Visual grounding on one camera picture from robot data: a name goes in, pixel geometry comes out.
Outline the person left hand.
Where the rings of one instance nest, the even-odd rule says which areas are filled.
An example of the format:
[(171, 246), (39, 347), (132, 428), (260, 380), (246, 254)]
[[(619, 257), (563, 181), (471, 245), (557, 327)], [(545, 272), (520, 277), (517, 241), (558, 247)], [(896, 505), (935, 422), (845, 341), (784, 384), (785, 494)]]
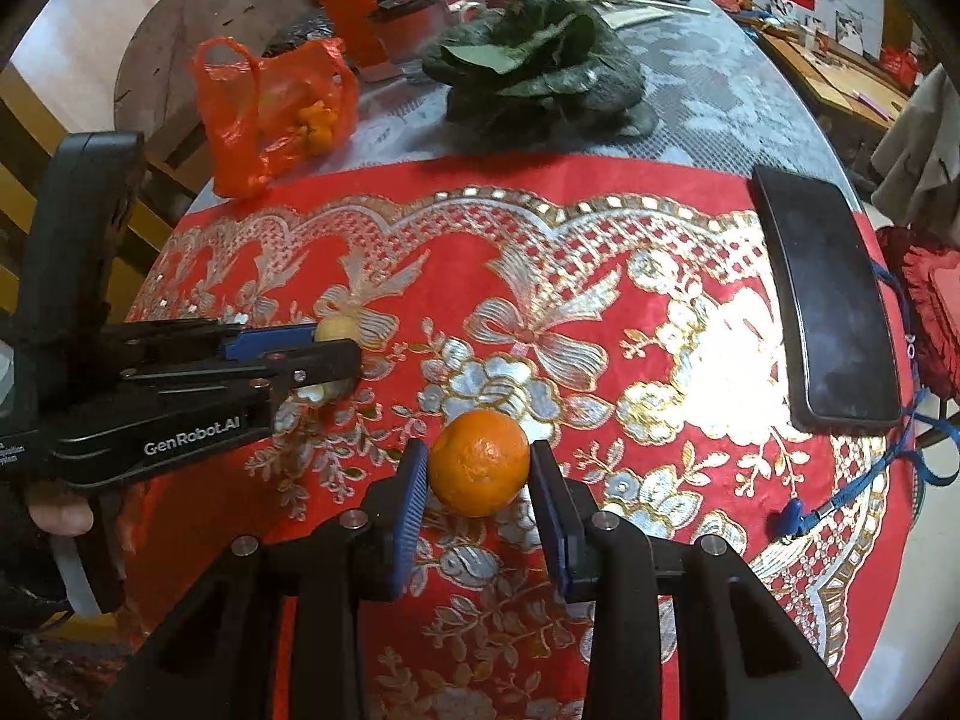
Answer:
[[(135, 530), (142, 522), (143, 501), (148, 483), (137, 483), (121, 494), (119, 512), (112, 519), (112, 531), (124, 556), (137, 552)], [(32, 522), (43, 532), (59, 536), (80, 536), (94, 525), (91, 504), (76, 491), (57, 481), (41, 481), (25, 492), (26, 507)]]

